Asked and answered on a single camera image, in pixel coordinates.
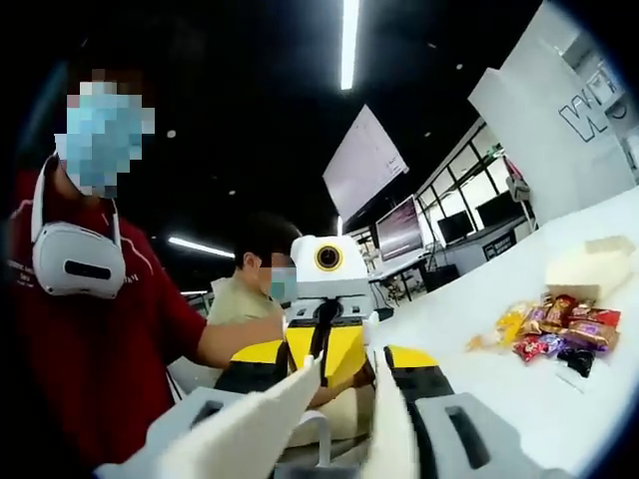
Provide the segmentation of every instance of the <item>ceiling light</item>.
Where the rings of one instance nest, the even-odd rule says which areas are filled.
[[[357,17],[359,0],[342,0],[343,18],[341,23],[341,89],[352,88],[355,68],[355,43],[357,39]]]
[[[203,244],[197,244],[196,242],[187,241],[185,239],[170,237],[169,242],[171,244],[176,244],[177,246],[188,247],[190,249],[195,249],[197,251],[208,252],[210,254],[216,254],[217,256],[223,257],[236,257],[232,252],[222,251],[221,249],[217,249],[215,247],[204,246]]]

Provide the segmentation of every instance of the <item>yellow candy wrapper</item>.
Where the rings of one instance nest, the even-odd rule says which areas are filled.
[[[492,348],[509,350],[523,320],[533,306],[532,301],[519,301],[512,304],[501,315],[491,331],[473,336],[466,344],[466,350]]]

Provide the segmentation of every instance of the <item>face mask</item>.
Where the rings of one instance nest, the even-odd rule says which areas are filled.
[[[115,196],[117,174],[142,159],[142,135],[155,133],[155,109],[140,95],[118,95],[109,82],[83,82],[67,108],[67,133],[55,135],[69,179],[84,195]]]
[[[272,267],[269,296],[282,304],[298,298],[298,275],[294,267]]]

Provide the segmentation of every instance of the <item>hand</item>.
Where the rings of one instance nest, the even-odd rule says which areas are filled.
[[[369,384],[372,384],[374,379],[375,373],[373,372],[372,367],[370,367],[370,364],[368,364],[368,361],[366,361],[353,377],[352,387],[359,388],[368,386]]]

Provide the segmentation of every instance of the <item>beige shirt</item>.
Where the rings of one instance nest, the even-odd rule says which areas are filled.
[[[209,311],[210,324],[234,324],[265,317],[280,306],[265,294],[246,286],[238,277],[229,277],[220,284]]]
[[[220,284],[208,321],[211,324],[247,322],[268,316],[279,306],[265,294],[248,288],[237,277],[230,277]],[[328,419],[332,439],[349,439],[361,436],[370,429],[374,391],[372,387],[349,388],[333,401],[318,408]],[[318,441],[313,424],[301,427],[291,437],[289,447],[303,446]]]

